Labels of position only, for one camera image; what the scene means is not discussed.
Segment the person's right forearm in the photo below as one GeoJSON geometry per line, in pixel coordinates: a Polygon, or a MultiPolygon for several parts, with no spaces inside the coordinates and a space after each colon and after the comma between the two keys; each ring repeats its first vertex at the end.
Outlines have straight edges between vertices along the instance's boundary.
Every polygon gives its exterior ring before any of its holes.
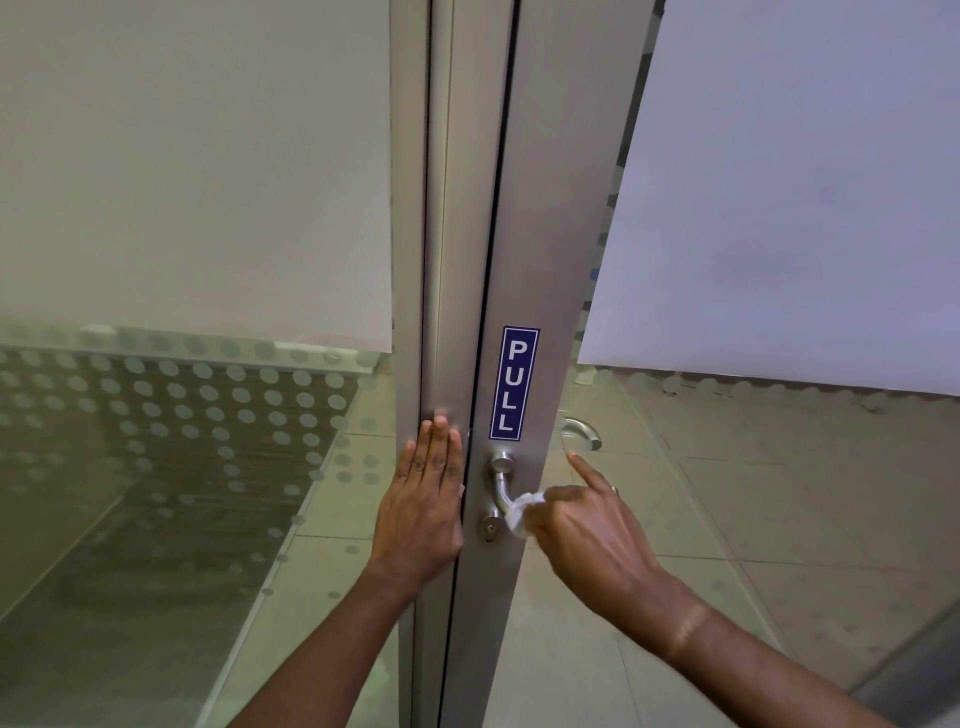
{"type": "Polygon", "coordinates": [[[611,604],[618,629],[740,728],[896,728],[665,571],[628,580],[611,604]]]}

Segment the white tissue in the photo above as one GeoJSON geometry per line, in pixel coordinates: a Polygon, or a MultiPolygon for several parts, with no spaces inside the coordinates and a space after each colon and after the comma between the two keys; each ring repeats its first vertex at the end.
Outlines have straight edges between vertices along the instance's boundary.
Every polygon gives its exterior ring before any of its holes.
{"type": "Polygon", "coordinates": [[[528,539],[530,534],[525,526],[524,512],[532,505],[544,504],[545,502],[545,494],[542,491],[522,493],[511,501],[504,516],[510,533],[519,540],[528,539]]]}

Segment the blue door sign sticker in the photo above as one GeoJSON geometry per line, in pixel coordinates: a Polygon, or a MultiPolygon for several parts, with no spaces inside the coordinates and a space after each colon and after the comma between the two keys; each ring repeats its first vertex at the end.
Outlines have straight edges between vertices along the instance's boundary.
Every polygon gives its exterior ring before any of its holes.
{"type": "Polygon", "coordinates": [[[522,439],[541,330],[505,325],[502,329],[488,438],[498,442],[522,439]]]}

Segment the aluminium framed glass door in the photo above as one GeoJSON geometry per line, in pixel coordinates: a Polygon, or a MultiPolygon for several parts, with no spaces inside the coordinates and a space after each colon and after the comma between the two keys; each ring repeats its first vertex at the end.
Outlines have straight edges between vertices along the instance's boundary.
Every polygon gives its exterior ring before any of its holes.
{"type": "Polygon", "coordinates": [[[514,0],[441,728],[733,728],[511,492],[603,473],[708,605],[960,728],[960,0],[514,0]],[[505,326],[540,329],[489,438],[505,326]],[[577,452],[564,416],[603,447],[577,452]]]}

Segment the person's left hand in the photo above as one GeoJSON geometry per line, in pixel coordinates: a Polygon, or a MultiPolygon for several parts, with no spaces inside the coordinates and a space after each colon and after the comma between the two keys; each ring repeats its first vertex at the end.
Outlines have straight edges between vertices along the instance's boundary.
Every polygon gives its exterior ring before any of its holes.
{"type": "Polygon", "coordinates": [[[395,469],[376,519],[369,566],[411,594],[448,568],[464,544],[462,499],[465,455],[460,432],[450,427],[443,474],[431,473],[431,425],[417,432],[417,483],[397,484],[395,469]]]}

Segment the person's left forearm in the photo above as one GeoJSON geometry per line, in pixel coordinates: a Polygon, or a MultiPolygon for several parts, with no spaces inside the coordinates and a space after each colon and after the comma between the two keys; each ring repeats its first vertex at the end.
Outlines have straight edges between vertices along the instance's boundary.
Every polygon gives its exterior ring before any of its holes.
{"type": "Polygon", "coordinates": [[[346,728],[403,611],[456,553],[376,557],[226,728],[346,728]]]}

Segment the dotted frosted glass panel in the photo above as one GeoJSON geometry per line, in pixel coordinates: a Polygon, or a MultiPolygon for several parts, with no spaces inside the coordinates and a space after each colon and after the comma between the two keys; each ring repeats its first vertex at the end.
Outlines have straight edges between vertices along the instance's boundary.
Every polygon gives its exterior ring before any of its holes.
{"type": "Polygon", "coordinates": [[[393,336],[391,0],[0,0],[0,728],[228,722],[393,336]]]}

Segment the aluminium door frame post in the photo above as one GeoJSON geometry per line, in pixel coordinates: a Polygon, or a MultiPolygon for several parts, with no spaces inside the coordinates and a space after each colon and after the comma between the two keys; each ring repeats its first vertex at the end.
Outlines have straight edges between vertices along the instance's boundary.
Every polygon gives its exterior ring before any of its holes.
{"type": "MultiPolygon", "coordinates": [[[[439,295],[431,290],[437,257],[430,240],[430,194],[436,154],[430,144],[436,0],[389,0],[391,361],[395,443],[414,441],[438,408],[430,321],[439,295]]],[[[448,670],[454,565],[443,568],[398,623],[400,728],[441,728],[448,670]]]]}

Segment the person's right hand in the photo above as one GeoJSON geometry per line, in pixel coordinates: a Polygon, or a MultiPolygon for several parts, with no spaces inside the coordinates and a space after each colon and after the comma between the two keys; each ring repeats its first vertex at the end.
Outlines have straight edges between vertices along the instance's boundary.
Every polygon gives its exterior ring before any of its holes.
{"type": "Polygon", "coordinates": [[[557,577],[591,612],[622,631],[634,622],[653,624],[666,576],[639,521],[587,460],[574,453],[566,458],[581,486],[593,490],[593,505],[552,512],[532,505],[524,512],[526,529],[557,577]]]}

